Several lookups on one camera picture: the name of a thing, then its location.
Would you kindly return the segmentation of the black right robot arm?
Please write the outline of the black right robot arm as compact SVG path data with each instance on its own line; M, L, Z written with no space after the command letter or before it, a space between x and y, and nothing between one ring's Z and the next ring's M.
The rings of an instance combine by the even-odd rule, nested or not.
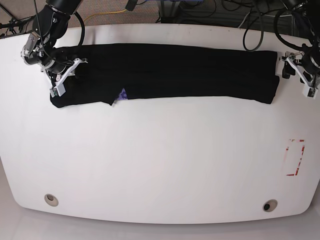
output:
M81 0L47 0L41 11L34 4L35 19L21 57L29 66L40 66L54 97L65 93L65 80L75 75L79 64L87 62L86 58L79 57L85 38L85 24L77 12L81 3ZM56 48L56 42L65 35L72 15L81 26L79 43L70 49Z

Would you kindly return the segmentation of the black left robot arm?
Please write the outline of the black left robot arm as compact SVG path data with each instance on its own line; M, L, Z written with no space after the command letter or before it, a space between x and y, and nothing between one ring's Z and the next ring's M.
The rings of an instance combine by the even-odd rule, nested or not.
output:
M284 8L273 20L273 30L277 39L285 46L296 50L282 58L282 77L289 79L296 73L304 84L304 95L315 98L320 85L320 2L318 0L283 0ZM311 46L295 45L283 39L278 31L278 20L284 13L290 13L299 33L302 33Z

